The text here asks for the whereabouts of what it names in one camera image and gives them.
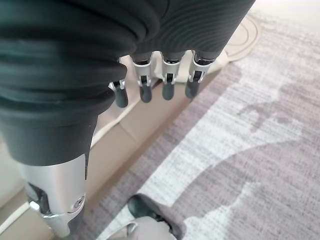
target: screw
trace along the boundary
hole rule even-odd
[[[80,197],[79,200],[75,202],[74,208],[77,209],[78,207],[80,207],[84,200],[85,200],[85,196]]]

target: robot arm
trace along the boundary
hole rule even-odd
[[[193,50],[185,89],[192,99],[253,2],[0,0],[0,130],[30,207],[58,237],[70,235],[84,212],[98,115],[114,99],[128,104],[119,58],[131,55],[148,103],[152,52],[162,52],[170,100],[180,60]]]

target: floor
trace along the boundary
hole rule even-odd
[[[320,31],[319,0],[256,0],[252,10],[287,19]]]
[[[228,64],[83,221],[105,240],[136,192],[183,240],[318,240],[320,34],[277,17],[248,57]]]

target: beige floor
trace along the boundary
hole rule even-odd
[[[252,10],[280,17],[320,31],[320,0],[256,0]]]

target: patterned rug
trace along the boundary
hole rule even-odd
[[[320,35],[254,16],[263,32],[105,194],[75,240],[105,240],[140,192],[184,240],[318,240]]]

